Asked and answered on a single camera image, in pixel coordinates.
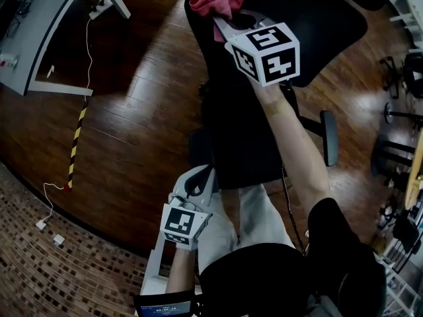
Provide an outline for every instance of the yellow and black tape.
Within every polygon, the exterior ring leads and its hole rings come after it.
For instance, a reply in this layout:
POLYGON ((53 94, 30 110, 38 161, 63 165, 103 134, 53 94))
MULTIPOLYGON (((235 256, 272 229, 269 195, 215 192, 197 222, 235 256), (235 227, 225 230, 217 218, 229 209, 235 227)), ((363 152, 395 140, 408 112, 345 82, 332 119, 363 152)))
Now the yellow and black tape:
POLYGON ((73 137, 73 144, 72 144, 72 153, 71 153, 71 163, 69 165, 69 178, 67 179, 67 190, 72 190, 72 178, 73 178, 73 168, 75 166, 75 157, 77 154, 77 144, 79 134, 81 134, 81 127, 82 121, 84 120, 85 113, 87 112, 88 101, 84 102, 84 106, 82 107, 81 114, 79 115, 79 121, 77 130, 75 131, 75 136, 73 137))

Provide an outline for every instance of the power strip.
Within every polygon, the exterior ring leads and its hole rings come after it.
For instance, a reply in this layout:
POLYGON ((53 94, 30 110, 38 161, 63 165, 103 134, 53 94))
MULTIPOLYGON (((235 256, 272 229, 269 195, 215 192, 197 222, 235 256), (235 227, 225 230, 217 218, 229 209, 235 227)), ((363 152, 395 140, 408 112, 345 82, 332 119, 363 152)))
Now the power strip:
POLYGON ((111 6, 113 6, 113 2, 111 2, 111 0, 104 0, 104 4, 103 5, 97 5, 95 7, 96 11, 91 12, 89 14, 91 20, 94 20, 95 18, 97 18, 104 11, 107 11, 111 6))

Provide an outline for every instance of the black chair backrest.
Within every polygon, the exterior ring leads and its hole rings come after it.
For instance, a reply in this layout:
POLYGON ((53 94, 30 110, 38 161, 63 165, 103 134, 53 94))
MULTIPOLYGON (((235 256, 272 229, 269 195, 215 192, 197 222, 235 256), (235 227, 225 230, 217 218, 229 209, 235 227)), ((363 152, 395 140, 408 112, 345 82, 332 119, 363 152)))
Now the black chair backrest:
POLYGON ((423 97, 423 53, 412 53, 405 57, 404 82, 414 97, 423 97))
POLYGON ((408 220, 408 211, 403 211, 395 222, 393 236, 401 241, 406 254, 412 250, 418 240, 419 233, 417 228, 408 220))

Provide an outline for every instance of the black sleeve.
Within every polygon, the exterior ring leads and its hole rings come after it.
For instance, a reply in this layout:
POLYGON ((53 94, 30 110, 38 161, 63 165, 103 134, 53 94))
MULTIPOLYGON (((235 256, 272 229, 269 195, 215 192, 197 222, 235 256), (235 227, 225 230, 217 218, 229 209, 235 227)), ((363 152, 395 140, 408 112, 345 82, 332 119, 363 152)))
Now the black sleeve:
POLYGON ((373 250, 353 233, 332 198, 318 202, 310 212, 307 258, 318 294, 329 296, 344 317, 381 315, 385 270, 375 261, 373 250))

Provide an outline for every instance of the brick floor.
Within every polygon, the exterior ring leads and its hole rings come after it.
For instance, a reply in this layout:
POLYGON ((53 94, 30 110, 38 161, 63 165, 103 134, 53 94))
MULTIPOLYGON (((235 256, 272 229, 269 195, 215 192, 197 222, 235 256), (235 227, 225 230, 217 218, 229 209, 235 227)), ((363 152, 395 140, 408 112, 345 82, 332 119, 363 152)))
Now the brick floor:
POLYGON ((147 260, 49 212, 0 164, 0 317, 133 316, 147 260))

